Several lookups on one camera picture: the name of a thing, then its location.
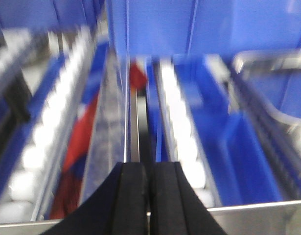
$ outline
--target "red object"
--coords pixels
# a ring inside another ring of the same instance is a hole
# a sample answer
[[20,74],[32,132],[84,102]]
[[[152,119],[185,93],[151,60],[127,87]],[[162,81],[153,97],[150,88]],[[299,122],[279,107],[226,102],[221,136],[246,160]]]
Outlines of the red object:
[[81,187],[82,179],[77,179],[73,172],[62,174],[49,218],[62,219],[76,210]]
[[52,204],[50,219],[62,219],[78,207],[82,178],[77,177],[71,167],[87,154],[97,102],[98,94],[88,105],[83,117],[74,125],[61,179]]
[[142,90],[146,87],[147,76],[140,70],[136,62],[131,63],[130,67],[130,83],[137,90]]
[[71,134],[67,156],[62,172],[67,172],[77,160],[87,153],[91,142],[93,121],[95,118],[98,95],[90,103],[84,116],[77,121]]

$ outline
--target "white roller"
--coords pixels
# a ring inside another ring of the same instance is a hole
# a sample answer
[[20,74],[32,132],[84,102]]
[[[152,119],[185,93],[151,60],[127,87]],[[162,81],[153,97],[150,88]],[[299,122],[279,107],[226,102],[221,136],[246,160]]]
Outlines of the white roller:
[[0,205],[0,223],[29,221],[33,205],[27,201],[7,202]]
[[34,202],[40,183],[39,176],[38,172],[15,171],[9,181],[9,193],[12,200]]

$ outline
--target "black object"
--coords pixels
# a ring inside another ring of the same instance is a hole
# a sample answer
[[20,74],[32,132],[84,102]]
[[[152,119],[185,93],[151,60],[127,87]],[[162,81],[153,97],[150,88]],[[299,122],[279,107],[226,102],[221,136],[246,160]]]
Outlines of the black object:
[[17,125],[30,120],[26,105],[32,95],[21,72],[7,87],[3,97],[9,110],[0,122],[0,156]]
[[142,164],[117,163],[76,211],[43,235],[146,235],[148,184]]
[[43,235],[226,235],[189,185],[180,163],[154,165],[150,192],[143,164],[117,163],[94,194]]
[[31,98],[32,94],[20,72],[4,92],[4,99],[19,123],[28,122],[30,119],[26,105]]
[[155,164],[151,192],[152,235],[226,235],[189,185],[179,162]]

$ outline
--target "blue plastic bin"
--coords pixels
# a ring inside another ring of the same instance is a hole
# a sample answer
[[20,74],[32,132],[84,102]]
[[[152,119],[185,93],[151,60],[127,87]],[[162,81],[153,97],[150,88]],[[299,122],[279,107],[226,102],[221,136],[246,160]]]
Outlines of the blue plastic bin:
[[301,47],[301,0],[108,0],[119,55],[171,56]]
[[[222,204],[283,200],[248,117],[243,112],[228,113],[229,102],[206,69],[204,59],[176,59],[174,63]],[[164,161],[166,151],[151,66],[148,76],[150,129],[156,160]]]

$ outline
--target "stainless steel rail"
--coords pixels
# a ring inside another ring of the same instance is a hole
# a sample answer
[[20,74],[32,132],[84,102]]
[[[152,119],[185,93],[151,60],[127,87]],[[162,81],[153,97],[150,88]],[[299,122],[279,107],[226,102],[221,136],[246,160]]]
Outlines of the stainless steel rail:
[[94,127],[85,166],[80,204],[101,185],[117,162],[127,162],[129,146],[127,62],[109,51],[100,86]]

